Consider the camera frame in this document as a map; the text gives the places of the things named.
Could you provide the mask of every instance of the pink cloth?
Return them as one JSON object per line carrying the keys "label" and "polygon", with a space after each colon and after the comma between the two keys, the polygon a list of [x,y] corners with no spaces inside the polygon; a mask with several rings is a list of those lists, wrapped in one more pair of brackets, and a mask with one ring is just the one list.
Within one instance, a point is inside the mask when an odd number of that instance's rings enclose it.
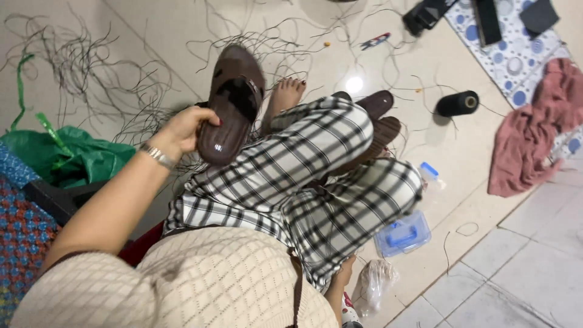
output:
{"label": "pink cloth", "polygon": [[567,58],[547,63],[532,104],[508,114],[496,133],[488,193],[509,197],[544,182],[560,163],[545,165],[557,130],[583,124],[583,74]]}

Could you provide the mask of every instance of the blue plastic box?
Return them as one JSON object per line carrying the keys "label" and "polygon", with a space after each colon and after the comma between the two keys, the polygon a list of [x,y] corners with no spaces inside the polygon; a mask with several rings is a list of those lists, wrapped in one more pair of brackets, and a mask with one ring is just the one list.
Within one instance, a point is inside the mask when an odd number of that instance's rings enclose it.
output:
{"label": "blue plastic box", "polygon": [[412,251],[430,240],[431,230],[420,210],[382,228],[374,237],[377,250],[383,257]]}

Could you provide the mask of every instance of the black and white plaid pants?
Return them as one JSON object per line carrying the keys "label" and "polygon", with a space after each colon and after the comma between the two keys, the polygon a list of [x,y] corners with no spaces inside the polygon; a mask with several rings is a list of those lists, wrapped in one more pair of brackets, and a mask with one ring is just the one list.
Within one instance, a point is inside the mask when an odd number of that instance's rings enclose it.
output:
{"label": "black and white plaid pants", "polygon": [[340,265],[382,227],[421,199],[409,163],[371,160],[317,189],[308,182],[364,152],[373,125],[362,107],[325,97],[276,116],[272,135],[243,148],[236,161],[193,175],[170,203],[164,233],[221,225],[254,229],[293,247],[306,279],[321,289]]}

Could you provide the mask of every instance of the brown slipper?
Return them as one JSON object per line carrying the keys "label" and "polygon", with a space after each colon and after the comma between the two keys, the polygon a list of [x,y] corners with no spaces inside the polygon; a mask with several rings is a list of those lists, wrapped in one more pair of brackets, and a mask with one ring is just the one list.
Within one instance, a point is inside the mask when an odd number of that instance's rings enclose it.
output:
{"label": "brown slipper", "polygon": [[367,111],[372,121],[376,121],[386,114],[393,107],[394,103],[395,99],[388,90],[375,92],[356,102],[357,105]]}
{"label": "brown slipper", "polygon": [[389,116],[373,121],[373,143],[357,158],[330,172],[331,176],[340,176],[355,169],[358,165],[378,157],[386,145],[391,143],[401,131],[401,122]]}
{"label": "brown slipper", "polygon": [[261,109],[265,79],[259,64],[245,48],[227,46],[215,65],[209,108],[223,124],[201,125],[198,153],[216,166],[232,163],[241,151]]}

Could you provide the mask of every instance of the black thread spool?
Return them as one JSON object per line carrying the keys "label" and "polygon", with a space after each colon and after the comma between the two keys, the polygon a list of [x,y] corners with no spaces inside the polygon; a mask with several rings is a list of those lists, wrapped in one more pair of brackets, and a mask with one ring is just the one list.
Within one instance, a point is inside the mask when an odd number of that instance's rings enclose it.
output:
{"label": "black thread spool", "polygon": [[444,117],[472,114],[476,111],[480,99],[474,91],[465,91],[441,98],[436,111]]}

